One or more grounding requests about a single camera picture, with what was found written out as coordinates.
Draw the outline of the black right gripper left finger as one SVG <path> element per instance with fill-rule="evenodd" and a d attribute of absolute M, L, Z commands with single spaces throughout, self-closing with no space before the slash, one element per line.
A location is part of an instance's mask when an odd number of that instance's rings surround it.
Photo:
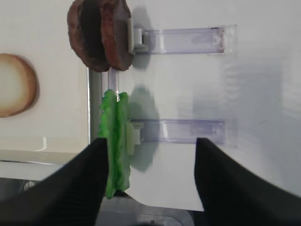
<path fill-rule="evenodd" d="M 93 226 L 109 174 L 105 138 L 87 148 L 53 175 L 0 203 L 2 226 Z"/>

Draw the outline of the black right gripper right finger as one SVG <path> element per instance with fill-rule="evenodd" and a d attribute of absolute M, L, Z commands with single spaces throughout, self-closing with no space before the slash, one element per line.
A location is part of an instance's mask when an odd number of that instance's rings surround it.
<path fill-rule="evenodd" d="M 258 177 L 197 138 L 194 179 L 211 226 L 299 226 L 301 198 Z"/>

